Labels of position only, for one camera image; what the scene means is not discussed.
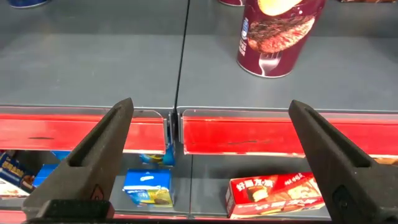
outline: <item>lower shelf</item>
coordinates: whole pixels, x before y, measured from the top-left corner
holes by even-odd
[[[230,179],[310,171],[305,159],[268,156],[193,156],[191,214],[226,218],[225,194]],[[330,220],[319,210],[268,215],[266,218]]]
[[[175,167],[172,170],[175,204],[173,208],[137,207],[122,191],[128,169],[148,169],[136,154],[124,154],[120,174],[116,177],[110,201],[115,218],[227,218],[225,194],[230,179],[257,175],[306,172],[310,168],[305,159],[268,156],[201,156],[183,155],[181,146],[176,148]],[[4,217],[17,217],[23,199],[0,200],[0,222]],[[325,207],[319,210],[285,213],[262,218],[330,220]]]
[[[52,158],[47,157],[46,152],[35,151],[32,153],[36,156],[41,157],[44,163],[54,161]],[[127,194],[122,191],[124,179],[126,178],[126,172],[128,169],[150,169],[153,168],[148,165],[142,164],[137,154],[123,154],[123,162],[121,166],[121,172],[116,177],[113,185],[113,191],[111,194],[110,201],[116,211],[115,217],[117,218],[146,218],[149,216],[159,216],[158,218],[173,218],[173,217],[184,217],[186,218],[189,214],[190,207],[190,175],[191,175],[191,156],[182,156],[182,150],[176,152],[177,163],[176,166],[171,168],[172,170],[172,182],[175,190],[175,204],[173,208],[154,208],[154,207],[138,207],[133,204],[132,200]],[[18,213],[12,213],[10,211],[20,211],[24,199],[7,199],[0,200],[0,223],[4,222],[23,222],[24,215],[21,217]],[[17,216],[17,220],[6,219],[6,217]]]

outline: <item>gray metal shelf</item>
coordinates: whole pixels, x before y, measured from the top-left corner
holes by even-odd
[[[172,111],[186,0],[0,2],[0,105]]]
[[[44,155],[48,152],[35,151],[34,154]],[[123,163],[120,174],[116,177],[110,201],[117,214],[149,214],[149,215],[169,215],[187,216],[190,208],[190,186],[191,186],[191,165],[192,156],[184,156],[182,149],[176,150],[177,163],[172,170],[172,182],[175,191],[175,203],[173,208],[149,208],[136,206],[130,197],[122,191],[126,171],[128,169],[151,169],[154,167],[142,164],[138,155],[123,154]],[[24,199],[0,200],[0,210],[20,210]]]
[[[236,63],[243,8],[191,0],[177,108],[398,111],[397,11],[327,1],[293,72],[266,79]]]
[[[194,155],[191,214],[195,217],[226,218],[225,194],[230,179],[307,171],[310,171],[307,161],[298,158]],[[330,220],[326,207],[267,218]]]

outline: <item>maroon snack can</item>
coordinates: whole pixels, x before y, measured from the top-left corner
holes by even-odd
[[[229,6],[244,6],[246,0],[218,0],[220,3]]]
[[[289,74],[326,0],[246,0],[238,63],[260,77]]]

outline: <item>product packaging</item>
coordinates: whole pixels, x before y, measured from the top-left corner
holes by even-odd
[[[151,155],[151,154],[140,154],[142,163],[144,164],[155,164],[160,166],[174,166],[174,145],[169,144],[164,155]]]
[[[232,219],[313,210],[325,205],[310,172],[232,179],[226,204]]]
[[[244,6],[244,2],[246,0],[218,0],[218,1],[228,6]]]
[[[44,164],[33,181],[33,186],[38,187],[57,168],[58,164]]]
[[[139,206],[173,207],[172,178],[169,170],[129,169],[123,191]]]
[[[45,4],[48,0],[8,0],[10,6],[17,9],[27,9]]]
[[[289,74],[326,0],[246,0],[238,63],[260,77]]]
[[[27,197],[34,190],[35,176],[6,152],[0,154],[0,198]]]
[[[51,153],[54,154],[57,159],[62,160],[69,155],[70,151],[51,151]]]

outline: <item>fork graphic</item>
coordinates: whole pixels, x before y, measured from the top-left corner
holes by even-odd
[[[272,71],[280,62],[281,52],[272,54],[261,54],[259,59],[259,65],[262,70],[262,76],[266,76],[267,73]]]

